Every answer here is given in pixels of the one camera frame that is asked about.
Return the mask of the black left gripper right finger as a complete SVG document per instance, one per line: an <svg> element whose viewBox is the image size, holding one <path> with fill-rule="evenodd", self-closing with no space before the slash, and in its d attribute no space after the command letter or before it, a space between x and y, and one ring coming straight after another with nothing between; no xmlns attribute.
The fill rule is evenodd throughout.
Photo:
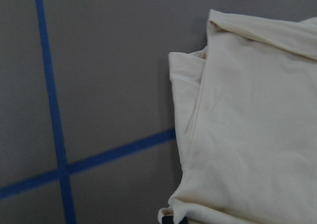
<svg viewBox="0 0 317 224"><path fill-rule="evenodd" d="M179 224L187 224L187 217L184 217Z"/></svg>

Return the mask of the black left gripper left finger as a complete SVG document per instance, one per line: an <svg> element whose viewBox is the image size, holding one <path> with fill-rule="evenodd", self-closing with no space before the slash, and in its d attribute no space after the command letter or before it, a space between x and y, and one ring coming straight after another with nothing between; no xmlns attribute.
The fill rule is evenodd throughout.
<svg viewBox="0 0 317 224"><path fill-rule="evenodd" d="M174 224L173 216L163 216L161 219L162 224Z"/></svg>

